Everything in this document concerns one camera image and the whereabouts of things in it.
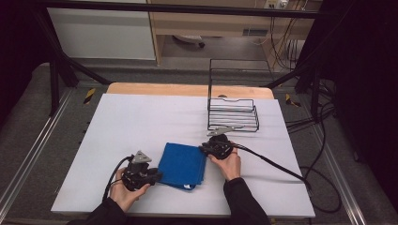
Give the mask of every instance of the white cabinet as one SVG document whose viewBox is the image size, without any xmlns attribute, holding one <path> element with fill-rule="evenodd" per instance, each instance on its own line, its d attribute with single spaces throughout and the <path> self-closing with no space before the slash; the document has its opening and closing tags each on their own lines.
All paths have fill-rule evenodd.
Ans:
<svg viewBox="0 0 398 225">
<path fill-rule="evenodd" d="M 145 3 L 145 0 L 112 2 Z M 48 10 L 61 46 L 70 57 L 155 60 L 147 12 Z"/>
</svg>

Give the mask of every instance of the white tabletop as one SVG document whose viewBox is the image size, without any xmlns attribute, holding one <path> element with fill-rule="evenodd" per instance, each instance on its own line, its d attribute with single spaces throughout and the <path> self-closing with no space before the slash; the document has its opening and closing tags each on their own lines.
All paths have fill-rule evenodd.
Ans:
<svg viewBox="0 0 398 225">
<path fill-rule="evenodd" d="M 277 100 L 255 99 L 257 132 L 230 132 L 229 140 L 245 145 L 300 174 Z M 208 141 L 207 98 L 104 94 L 81 147 L 59 190 L 52 211 L 92 212 L 101 202 L 117 163 L 143 151 L 158 167 L 166 143 L 198 146 Z M 297 178 L 242 150 L 241 175 L 270 217 L 313 218 L 306 188 Z M 204 182 L 192 191 L 163 184 L 151 187 L 129 214 L 146 217 L 227 217 L 224 179 L 207 160 Z"/>
</svg>

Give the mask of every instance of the blue towel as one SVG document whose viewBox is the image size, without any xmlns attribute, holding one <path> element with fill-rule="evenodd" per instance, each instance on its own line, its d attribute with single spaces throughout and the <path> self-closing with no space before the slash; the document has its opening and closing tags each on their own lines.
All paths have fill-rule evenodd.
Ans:
<svg viewBox="0 0 398 225">
<path fill-rule="evenodd" d="M 163 173 L 160 182 L 180 189 L 192 190 L 203 181 L 206 156 L 198 147 L 167 143 L 159 163 Z"/>
</svg>

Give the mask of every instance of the person's left hand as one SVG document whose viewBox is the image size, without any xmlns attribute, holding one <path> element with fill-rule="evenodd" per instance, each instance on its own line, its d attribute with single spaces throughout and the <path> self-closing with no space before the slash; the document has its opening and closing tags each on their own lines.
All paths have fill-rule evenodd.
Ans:
<svg viewBox="0 0 398 225">
<path fill-rule="evenodd" d="M 111 199 L 114 200 L 123 212 L 127 212 L 135 201 L 138 201 L 140 196 L 144 195 L 149 189 L 150 185 L 146 184 L 138 190 L 129 191 L 123 184 L 122 173 L 126 168 L 119 169 L 116 172 L 115 180 L 111 186 Z"/>
</svg>

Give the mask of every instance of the wooden edge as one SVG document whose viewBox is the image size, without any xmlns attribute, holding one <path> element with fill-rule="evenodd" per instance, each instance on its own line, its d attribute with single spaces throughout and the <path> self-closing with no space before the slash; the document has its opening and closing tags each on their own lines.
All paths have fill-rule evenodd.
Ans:
<svg viewBox="0 0 398 225">
<path fill-rule="evenodd" d="M 106 93 L 125 95 L 206 97 L 208 90 L 207 85 L 114 82 L 109 85 Z M 220 95 L 230 98 L 274 99 L 272 91 L 269 88 L 214 85 L 212 88 L 212 96 L 216 98 Z"/>
</svg>

